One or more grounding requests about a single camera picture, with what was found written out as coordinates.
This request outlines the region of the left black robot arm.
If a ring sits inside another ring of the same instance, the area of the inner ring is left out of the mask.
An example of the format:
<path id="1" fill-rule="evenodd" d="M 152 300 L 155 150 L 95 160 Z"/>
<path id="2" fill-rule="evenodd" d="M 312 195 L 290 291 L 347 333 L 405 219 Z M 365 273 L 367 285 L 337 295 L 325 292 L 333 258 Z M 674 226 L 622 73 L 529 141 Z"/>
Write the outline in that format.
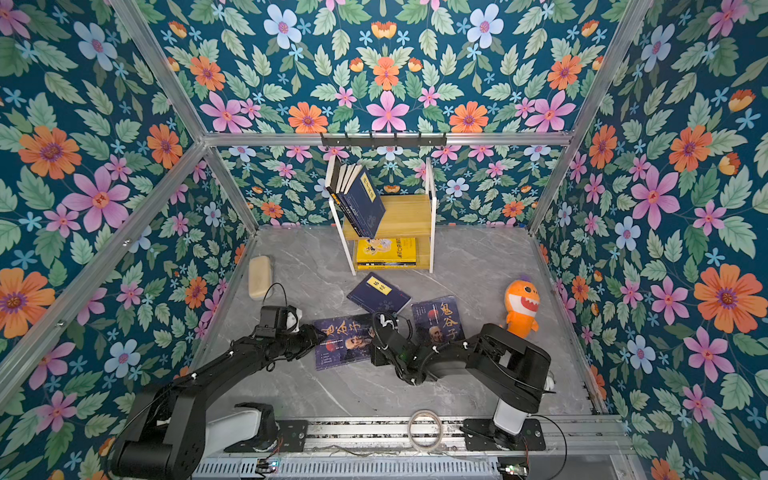
<path id="1" fill-rule="evenodd" d="M 204 458 L 207 410 L 240 381 L 283 358 L 297 360 L 327 338 L 312 325 L 247 335 L 192 373 L 136 395 L 112 445 L 109 472 L 121 478 L 188 479 Z"/>

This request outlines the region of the navy book yellow label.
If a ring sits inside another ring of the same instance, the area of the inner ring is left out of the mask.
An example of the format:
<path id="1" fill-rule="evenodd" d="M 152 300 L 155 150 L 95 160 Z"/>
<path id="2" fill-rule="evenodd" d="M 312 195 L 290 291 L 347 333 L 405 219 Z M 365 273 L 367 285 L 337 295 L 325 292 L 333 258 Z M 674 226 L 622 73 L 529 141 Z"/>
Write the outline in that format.
<path id="1" fill-rule="evenodd" d="M 355 222 L 354 222 L 354 216 L 352 215 L 352 212 L 349 206 L 347 205 L 347 202 L 344 197 L 346 183 L 347 183 L 347 180 L 350 178 L 354 167 L 350 164 L 342 164 L 342 163 L 336 163 L 334 167 L 335 167 L 335 170 L 334 170 L 332 190 L 335 195 L 336 202 L 342 209 L 353 231 L 357 232 L 355 227 Z"/>

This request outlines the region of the dark old man cover book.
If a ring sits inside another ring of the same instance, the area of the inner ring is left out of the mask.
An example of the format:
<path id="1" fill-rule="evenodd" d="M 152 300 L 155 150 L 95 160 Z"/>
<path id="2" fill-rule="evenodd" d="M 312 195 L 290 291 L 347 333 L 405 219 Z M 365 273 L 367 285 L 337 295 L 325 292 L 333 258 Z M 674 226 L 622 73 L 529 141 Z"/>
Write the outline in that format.
<path id="1" fill-rule="evenodd" d="M 416 302 L 411 310 L 418 344 L 443 345 L 465 339 L 455 296 Z"/>

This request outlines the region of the yellow cartoon cover book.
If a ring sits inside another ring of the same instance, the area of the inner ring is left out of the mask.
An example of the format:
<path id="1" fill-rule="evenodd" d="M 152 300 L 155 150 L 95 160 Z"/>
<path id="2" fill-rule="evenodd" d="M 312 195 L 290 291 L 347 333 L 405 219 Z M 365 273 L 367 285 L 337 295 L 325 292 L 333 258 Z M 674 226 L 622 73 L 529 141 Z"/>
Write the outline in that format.
<path id="1" fill-rule="evenodd" d="M 413 266 L 417 263 L 416 239 L 360 240 L 356 251 L 356 263 L 360 269 Z"/>

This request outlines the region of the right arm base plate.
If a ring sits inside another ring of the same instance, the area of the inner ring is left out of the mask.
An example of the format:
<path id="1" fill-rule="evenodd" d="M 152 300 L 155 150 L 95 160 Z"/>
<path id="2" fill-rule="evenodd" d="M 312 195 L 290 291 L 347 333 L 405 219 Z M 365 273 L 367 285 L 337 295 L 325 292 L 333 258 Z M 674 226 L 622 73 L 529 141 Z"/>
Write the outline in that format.
<path id="1" fill-rule="evenodd" d="M 510 434 L 497 427 L 491 419 L 465 419 L 459 430 L 464 434 L 468 451 L 538 452 L 546 449 L 541 424 L 527 418 L 518 434 Z"/>

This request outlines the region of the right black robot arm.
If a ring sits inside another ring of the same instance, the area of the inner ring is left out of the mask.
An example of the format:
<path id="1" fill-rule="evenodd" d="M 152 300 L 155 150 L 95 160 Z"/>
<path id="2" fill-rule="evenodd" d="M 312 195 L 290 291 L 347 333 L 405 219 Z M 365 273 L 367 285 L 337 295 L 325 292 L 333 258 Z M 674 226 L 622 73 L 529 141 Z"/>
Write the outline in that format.
<path id="1" fill-rule="evenodd" d="M 467 339 L 428 346 L 402 335 L 393 312 L 376 312 L 371 323 L 372 363 L 392 366 L 406 384 L 419 386 L 464 369 L 494 393 L 494 434 L 521 435 L 525 421 L 539 412 L 542 397 L 552 392 L 551 356 L 498 325 L 487 323 Z"/>

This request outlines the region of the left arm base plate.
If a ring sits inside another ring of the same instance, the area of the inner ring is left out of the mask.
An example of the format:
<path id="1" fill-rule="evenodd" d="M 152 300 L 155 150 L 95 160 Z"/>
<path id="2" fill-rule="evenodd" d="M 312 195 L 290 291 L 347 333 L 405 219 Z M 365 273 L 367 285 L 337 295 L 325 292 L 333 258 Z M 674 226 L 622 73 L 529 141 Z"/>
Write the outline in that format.
<path id="1" fill-rule="evenodd" d="M 297 453 L 303 452 L 308 438 L 306 420 L 270 420 L 257 434 L 224 449 L 225 453 Z"/>

